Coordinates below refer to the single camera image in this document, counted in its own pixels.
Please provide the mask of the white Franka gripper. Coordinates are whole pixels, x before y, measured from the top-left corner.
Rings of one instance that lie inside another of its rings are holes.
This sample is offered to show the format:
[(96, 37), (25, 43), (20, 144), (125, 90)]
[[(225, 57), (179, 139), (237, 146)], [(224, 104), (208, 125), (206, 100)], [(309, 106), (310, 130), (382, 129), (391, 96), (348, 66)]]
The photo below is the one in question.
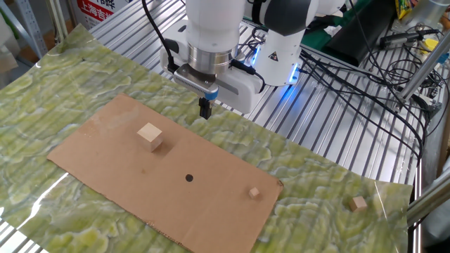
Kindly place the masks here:
[(200, 97), (202, 118), (209, 119), (212, 114), (210, 101), (219, 100), (241, 113), (249, 113), (260, 97), (262, 80), (233, 66), (239, 59), (239, 27), (238, 21), (208, 27), (181, 20), (163, 33), (176, 67), (168, 69), (168, 53), (164, 49), (160, 51), (160, 64), (174, 82)]

